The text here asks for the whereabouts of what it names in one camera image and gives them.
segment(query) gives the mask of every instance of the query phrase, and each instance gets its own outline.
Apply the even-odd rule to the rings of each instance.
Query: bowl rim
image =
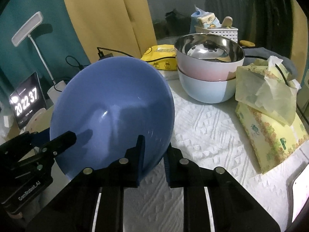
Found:
[[[179,49],[176,48],[176,43],[183,37],[186,37],[186,36],[190,36],[190,35],[209,35],[209,36],[217,36],[217,37],[221,37],[221,38],[224,38],[224,39],[227,39],[229,41],[232,41],[234,42],[233,40],[227,38],[227,37],[224,37],[224,36],[220,36],[220,35],[216,35],[216,34],[207,34],[207,33],[192,33],[192,34],[187,34],[187,35],[183,35],[181,36],[180,38],[178,38],[175,43],[174,43],[174,48],[175,50],[177,50],[178,52],[180,52],[181,54],[185,55],[185,56],[188,56],[187,54],[183,53],[182,51],[180,51]],[[243,59],[245,59],[245,51],[243,50],[243,48],[237,43],[237,42],[234,42],[235,44],[237,44],[239,46],[239,48],[242,50],[243,52],[243,58],[242,59],[239,59],[238,61],[235,61],[235,62],[212,62],[212,61],[206,61],[206,60],[202,60],[202,61],[206,61],[206,62],[211,62],[211,63],[216,63],[216,64],[233,64],[233,63],[237,63],[237,62],[240,62],[242,61]],[[194,59],[197,59],[197,60],[201,60],[199,58],[196,58],[196,57],[193,57],[193,56],[188,56],[188,57],[191,57],[191,58],[194,58]]]
[[[181,74],[183,74],[184,76],[188,77],[188,78],[191,78],[191,79],[194,79],[194,80],[197,80],[197,81],[208,82],[208,83],[228,82],[228,81],[236,79],[236,76],[235,76],[234,78],[231,78],[231,79],[228,79],[228,80],[223,80],[223,81],[207,81],[207,80],[200,80],[200,79],[197,79],[197,78],[193,78],[193,77],[190,77],[190,76],[184,74],[184,72],[181,69],[179,69],[178,66],[177,66],[177,71],[180,72]]]

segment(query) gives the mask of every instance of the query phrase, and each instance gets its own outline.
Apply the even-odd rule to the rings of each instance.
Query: bowl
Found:
[[[178,75],[183,89],[197,101],[216,104],[230,99],[236,91],[236,78],[228,81],[203,81],[188,77],[180,69]]]
[[[141,176],[163,157],[174,127],[174,101],[163,76],[133,57],[109,57],[79,72],[59,96],[50,138],[75,132],[76,144],[57,156],[69,178],[85,167],[107,167],[145,136]]]
[[[226,81],[236,76],[245,53],[236,42],[213,34],[190,34],[175,42],[177,65],[191,78]]]

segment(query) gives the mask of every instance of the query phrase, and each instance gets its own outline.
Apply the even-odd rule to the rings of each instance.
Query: yellow lid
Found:
[[[246,41],[246,40],[241,40],[240,44],[243,45],[243,46],[246,46],[246,47],[254,47],[255,46],[254,43]]]

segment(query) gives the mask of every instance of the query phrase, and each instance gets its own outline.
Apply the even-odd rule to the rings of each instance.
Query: stacked bowl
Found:
[[[228,100],[235,94],[236,68],[245,53],[236,42],[213,34],[190,34],[175,42],[178,74],[182,87],[192,98],[209,104]]]

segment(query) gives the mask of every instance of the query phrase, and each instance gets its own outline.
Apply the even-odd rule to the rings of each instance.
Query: gray cloth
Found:
[[[269,58],[271,55],[274,55],[280,59],[283,60],[282,64],[284,67],[291,73],[292,79],[297,77],[297,69],[293,62],[288,59],[287,57],[281,56],[277,54],[276,52],[267,50],[265,48],[244,48],[245,54],[247,55],[254,55],[254,56],[260,56],[264,58]],[[253,63],[255,58],[245,57],[244,60],[244,66],[247,66],[251,63]]]

